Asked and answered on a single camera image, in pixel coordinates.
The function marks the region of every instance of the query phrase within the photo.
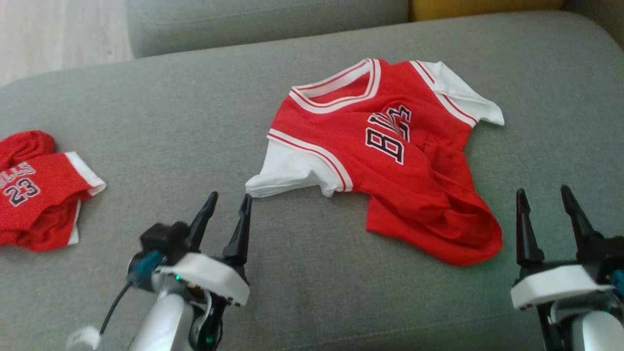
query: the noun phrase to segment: white trim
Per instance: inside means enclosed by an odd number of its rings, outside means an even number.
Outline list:
[[[346,168],[344,168],[343,164],[338,160],[338,158],[334,156],[331,152],[320,146],[291,137],[288,134],[280,132],[273,128],[269,129],[269,134],[267,135],[267,138],[281,145],[301,150],[303,152],[307,152],[311,155],[319,157],[336,174],[336,177],[338,179],[342,179],[344,181],[344,192],[350,192],[353,190],[353,181],[351,180],[349,173],[347,172]]]
[[[76,172],[78,172],[78,174],[80,174],[80,176],[89,185],[91,185],[91,189],[88,190],[89,195],[95,196],[96,194],[104,190],[104,188],[106,188],[106,183],[102,179],[100,179],[95,173],[93,173],[91,168],[89,168],[89,166],[84,163],[84,161],[78,156],[78,154],[72,151],[66,152],[65,156],[69,160],[69,163],[74,166]]]
[[[431,92],[433,92],[437,99],[440,101],[440,103],[444,106],[444,108],[449,111],[453,116],[455,116],[458,120],[468,124],[471,127],[474,127],[477,125],[476,121],[471,119],[470,117],[466,117],[464,116],[462,113],[460,113],[445,97],[443,94],[440,94],[438,92],[435,91],[434,89],[434,82],[431,81],[431,78],[429,78],[429,75],[427,74],[427,72],[423,71],[423,69],[420,67],[420,65],[416,62],[416,61],[410,61],[410,63],[412,64],[412,66],[414,66],[414,69],[416,70],[416,72],[418,72],[418,74],[421,75],[422,80],[427,83],[427,86],[429,86],[429,88],[431,89]]]
[[[344,96],[325,103],[314,102],[310,99],[311,97],[325,95],[345,87],[366,73],[370,73],[370,77],[364,94],[359,96]],[[288,95],[303,109],[315,114],[324,114],[375,97],[377,90],[379,90],[380,81],[381,65],[379,64],[379,60],[365,59],[320,82],[304,86],[293,86]]]
[[[67,245],[73,245],[73,244],[78,244],[78,214],[80,213],[80,204],[81,202],[78,201],[78,204],[76,205],[76,216],[74,217],[74,226],[72,228],[72,235],[69,237],[69,241],[67,242]]]

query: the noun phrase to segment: light wood floor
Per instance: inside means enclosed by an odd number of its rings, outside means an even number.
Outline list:
[[[0,86],[131,59],[124,0],[0,0]]]

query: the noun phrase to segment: gray couch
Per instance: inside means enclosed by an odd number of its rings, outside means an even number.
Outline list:
[[[516,312],[515,191],[527,190],[548,259],[574,255],[558,188],[595,227],[622,233],[624,52],[567,12],[494,14],[221,47],[55,72],[0,89],[0,138],[52,134],[108,183],[83,206],[77,245],[4,247],[2,350],[60,350],[99,325],[124,284],[139,235],[220,202],[202,249],[219,253],[244,183],[292,85],[364,57],[444,61],[498,103],[507,125],[479,124],[466,154],[504,248],[473,267],[444,264],[364,230],[367,197],[301,189],[256,200],[249,304],[224,317],[220,350],[539,350],[534,311]],[[155,297],[131,290],[102,350],[125,350]]]

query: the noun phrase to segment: folded red garment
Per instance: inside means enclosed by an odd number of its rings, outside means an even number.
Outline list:
[[[47,251],[78,242],[80,202],[106,184],[75,152],[54,149],[54,138],[41,131],[0,142],[0,246]]]

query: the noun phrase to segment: gray cushion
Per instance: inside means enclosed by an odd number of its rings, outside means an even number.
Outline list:
[[[79,244],[44,254],[0,250],[3,350],[59,350],[102,322],[139,235],[190,221],[220,192],[203,249],[217,254],[244,183],[290,86],[363,57],[444,61],[499,104],[507,125],[479,124],[466,154],[504,231],[494,259],[469,268],[364,230],[367,197],[318,188],[255,201],[248,306],[225,314],[222,350],[537,350],[535,312],[515,312],[515,191],[527,190],[549,259],[575,246],[558,188],[595,227],[624,223],[624,53],[565,12],[497,14],[224,47],[58,72],[0,90],[0,137],[42,129],[108,182],[84,205]],[[103,350],[125,350],[155,297],[131,290]]]
[[[407,0],[128,0],[135,57],[404,23]]]

